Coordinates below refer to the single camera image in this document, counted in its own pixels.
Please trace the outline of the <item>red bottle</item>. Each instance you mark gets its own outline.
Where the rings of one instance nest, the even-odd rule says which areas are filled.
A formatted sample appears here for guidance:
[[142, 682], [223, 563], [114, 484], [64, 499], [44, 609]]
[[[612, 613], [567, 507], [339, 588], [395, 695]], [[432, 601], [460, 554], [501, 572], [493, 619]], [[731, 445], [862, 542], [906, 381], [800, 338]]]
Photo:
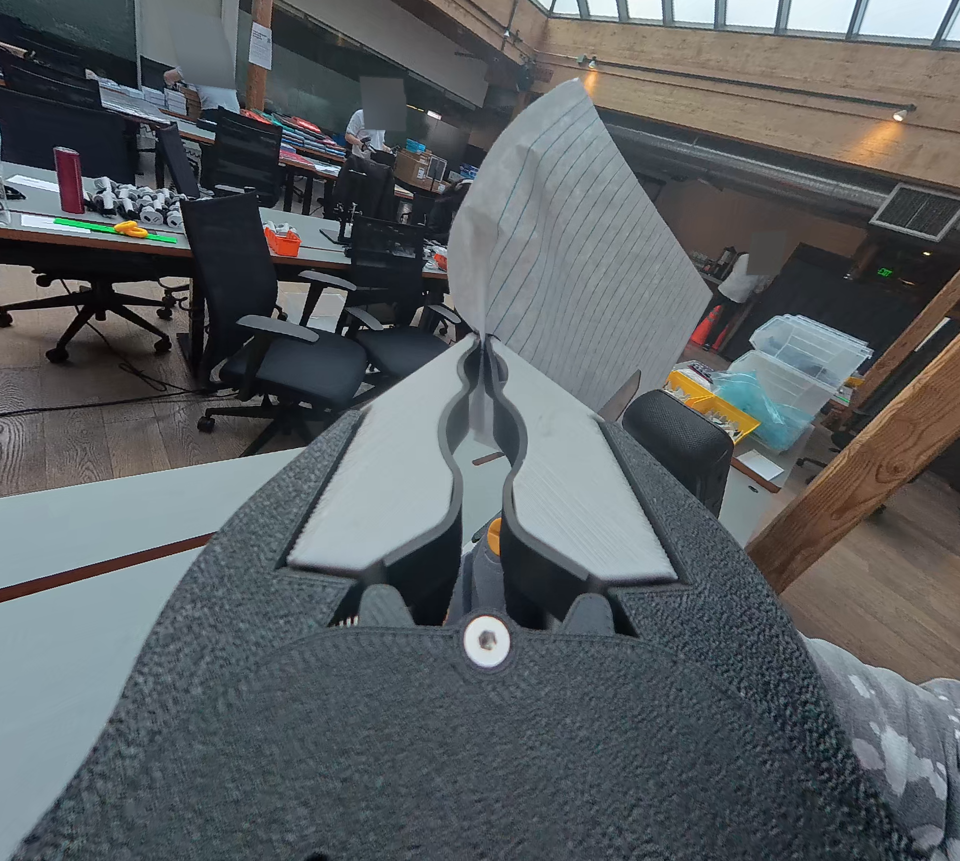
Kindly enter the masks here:
[[83, 215], [86, 212], [86, 191], [80, 154], [73, 148], [57, 146], [53, 148], [53, 156], [61, 211]]

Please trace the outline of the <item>grey and yellow scissors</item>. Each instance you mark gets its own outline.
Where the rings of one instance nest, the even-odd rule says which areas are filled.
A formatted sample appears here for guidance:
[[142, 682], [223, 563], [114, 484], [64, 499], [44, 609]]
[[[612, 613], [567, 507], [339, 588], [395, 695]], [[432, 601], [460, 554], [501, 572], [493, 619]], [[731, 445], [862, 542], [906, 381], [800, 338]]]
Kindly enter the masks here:
[[502, 513], [489, 519], [474, 533], [471, 546], [462, 553], [458, 577], [443, 623], [450, 626], [468, 615], [506, 615], [528, 630], [567, 631], [609, 637], [615, 631], [613, 611], [599, 597], [588, 595], [584, 607], [562, 621], [542, 611], [512, 588], [504, 578], [500, 556]]

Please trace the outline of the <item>clear storage bins stack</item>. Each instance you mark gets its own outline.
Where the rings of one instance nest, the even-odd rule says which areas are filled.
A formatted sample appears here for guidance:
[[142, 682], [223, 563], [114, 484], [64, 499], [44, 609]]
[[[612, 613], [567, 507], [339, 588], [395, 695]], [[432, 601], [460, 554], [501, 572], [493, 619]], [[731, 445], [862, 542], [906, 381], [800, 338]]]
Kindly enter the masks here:
[[803, 315], [777, 315], [728, 370], [754, 375], [773, 403], [816, 416], [873, 356], [861, 339]]

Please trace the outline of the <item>teal plastic bag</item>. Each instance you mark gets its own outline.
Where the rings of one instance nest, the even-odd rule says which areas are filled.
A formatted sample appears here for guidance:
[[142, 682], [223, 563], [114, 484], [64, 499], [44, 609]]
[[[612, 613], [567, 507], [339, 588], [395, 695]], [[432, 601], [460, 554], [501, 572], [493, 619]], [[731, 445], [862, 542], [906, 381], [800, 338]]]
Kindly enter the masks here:
[[776, 402], [767, 394], [755, 372], [714, 371], [713, 393], [758, 422], [752, 436], [764, 447], [783, 454], [814, 423], [814, 416]]

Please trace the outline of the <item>green ruler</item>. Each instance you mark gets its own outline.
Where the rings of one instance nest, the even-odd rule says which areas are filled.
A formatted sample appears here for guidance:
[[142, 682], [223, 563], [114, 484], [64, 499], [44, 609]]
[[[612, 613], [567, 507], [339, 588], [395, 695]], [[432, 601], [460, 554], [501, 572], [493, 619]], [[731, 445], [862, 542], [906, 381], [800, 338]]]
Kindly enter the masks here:
[[[119, 234], [114, 233], [114, 230], [113, 230], [114, 224], [105, 224], [105, 223], [93, 222], [88, 220], [80, 220], [80, 219], [66, 219], [66, 218], [60, 218], [60, 217], [54, 217], [52, 219], [52, 224], [55, 225], [56, 227], [69, 228], [77, 231], [85, 231], [90, 233], [102, 233], [102, 234], [115, 234], [115, 235], [121, 236]], [[162, 233], [162, 232], [154, 231], [150, 229], [148, 229], [148, 231], [150, 231], [150, 237], [145, 240], [129, 238], [125, 236], [121, 236], [121, 237], [124, 237], [127, 239], [151, 241], [151, 242], [162, 243], [167, 245], [174, 245], [178, 243], [178, 237], [176, 235]]]

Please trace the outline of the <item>wall vent grille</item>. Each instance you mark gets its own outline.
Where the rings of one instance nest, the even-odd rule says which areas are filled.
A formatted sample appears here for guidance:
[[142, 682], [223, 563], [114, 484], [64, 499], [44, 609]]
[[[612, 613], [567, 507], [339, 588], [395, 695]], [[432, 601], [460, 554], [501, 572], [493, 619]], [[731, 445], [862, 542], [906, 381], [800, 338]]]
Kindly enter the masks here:
[[939, 244], [956, 228], [958, 219], [958, 195], [900, 182], [870, 217], [869, 225]]

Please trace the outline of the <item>wooden post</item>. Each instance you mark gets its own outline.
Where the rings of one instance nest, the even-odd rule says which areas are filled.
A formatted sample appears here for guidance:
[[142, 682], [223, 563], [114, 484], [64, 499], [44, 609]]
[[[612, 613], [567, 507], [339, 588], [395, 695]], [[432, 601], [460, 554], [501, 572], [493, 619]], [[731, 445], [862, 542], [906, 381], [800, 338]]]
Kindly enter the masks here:
[[959, 435], [959, 339], [913, 379], [747, 545], [782, 594]]

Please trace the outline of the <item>wooden table with black legs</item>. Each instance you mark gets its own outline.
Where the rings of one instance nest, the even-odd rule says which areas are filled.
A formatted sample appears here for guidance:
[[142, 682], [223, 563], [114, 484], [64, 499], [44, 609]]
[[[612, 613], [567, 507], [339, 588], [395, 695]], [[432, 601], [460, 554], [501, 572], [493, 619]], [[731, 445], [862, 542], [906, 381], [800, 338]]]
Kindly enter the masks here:
[[[53, 279], [87, 281], [95, 277], [130, 275], [134, 281], [163, 278], [194, 279], [195, 265], [186, 234], [162, 234], [159, 240], [130, 238], [114, 232], [94, 230], [104, 220], [94, 215], [73, 217], [70, 224], [60, 208], [60, 197], [53, 192], [23, 185], [27, 178], [54, 177], [53, 171], [3, 162], [4, 171], [14, 177], [7, 182], [25, 193], [8, 210], [2, 224], [2, 263], [21, 265], [50, 274]], [[270, 261], [280, 281], [293, 281], [305, 270], [347, 272], [350, 260], [346, 248], [334, 237], [338, 224], [332, 219], [301, 216], [280, 210], [261, 208], [261, 219], [274, 224], [290, 224], [301, 239], [296, 256], [272, 252]]]

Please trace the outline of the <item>wooden beam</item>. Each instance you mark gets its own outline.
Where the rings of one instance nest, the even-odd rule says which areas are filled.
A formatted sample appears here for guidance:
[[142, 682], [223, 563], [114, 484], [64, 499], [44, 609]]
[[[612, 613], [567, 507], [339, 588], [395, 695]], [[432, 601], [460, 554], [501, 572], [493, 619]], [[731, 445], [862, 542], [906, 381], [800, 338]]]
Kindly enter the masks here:
[[950, 279], [919, 312], [893, 343], [867, 371], [862, 383], [851, 396], [850, 410], [858, 409], [882, 382], [898, 368], [913, 351], [941, 327], [944, 319], [959, 304], [959, 272]]

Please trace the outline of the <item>lined paper sheet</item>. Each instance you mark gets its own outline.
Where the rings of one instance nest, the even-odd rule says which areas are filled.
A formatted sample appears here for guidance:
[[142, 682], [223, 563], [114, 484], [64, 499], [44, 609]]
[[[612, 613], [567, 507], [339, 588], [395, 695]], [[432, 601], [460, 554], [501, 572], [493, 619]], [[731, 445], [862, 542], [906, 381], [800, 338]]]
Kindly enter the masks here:
[[452, 222], [455, 310], [598, 412], [661, 388], [709, 290], [578, 78], [494, 142]]

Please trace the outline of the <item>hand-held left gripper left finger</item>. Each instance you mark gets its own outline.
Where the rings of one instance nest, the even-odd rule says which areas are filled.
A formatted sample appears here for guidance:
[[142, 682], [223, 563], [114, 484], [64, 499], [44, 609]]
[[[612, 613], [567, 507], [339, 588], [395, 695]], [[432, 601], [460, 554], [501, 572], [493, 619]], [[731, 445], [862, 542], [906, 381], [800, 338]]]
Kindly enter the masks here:
[[481, 345], [451, 345], [371, 401], [287, 554], [363, 587], [450, 587], [461, 560], [466, 435]]

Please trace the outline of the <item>black mesh office chair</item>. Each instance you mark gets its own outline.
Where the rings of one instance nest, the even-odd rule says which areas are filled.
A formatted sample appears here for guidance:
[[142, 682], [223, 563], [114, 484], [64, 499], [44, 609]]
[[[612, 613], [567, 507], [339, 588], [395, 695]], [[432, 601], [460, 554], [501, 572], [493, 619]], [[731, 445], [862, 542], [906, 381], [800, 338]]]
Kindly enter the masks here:
[[365, 349], [275, 315], [279, 279], [256, 195], [187, 200], [181, 215], [208, 313], [202, 368], [241, 403], [206, 408], [198, 431], [210, 434], [217, 418], [266, 421], [244, 456], [279, 435], [309, 444], [355, 406]]

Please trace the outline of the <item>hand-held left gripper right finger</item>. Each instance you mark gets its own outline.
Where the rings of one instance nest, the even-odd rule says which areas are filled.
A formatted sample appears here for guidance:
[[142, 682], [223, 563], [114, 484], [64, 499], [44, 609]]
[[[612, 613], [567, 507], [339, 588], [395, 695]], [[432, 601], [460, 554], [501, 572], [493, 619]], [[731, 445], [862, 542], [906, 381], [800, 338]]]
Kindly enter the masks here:
[[598, 414], [493, 338], [486, 394], [510, 462], [501, 561], [511, 588], [580, 596], [678, 581]]

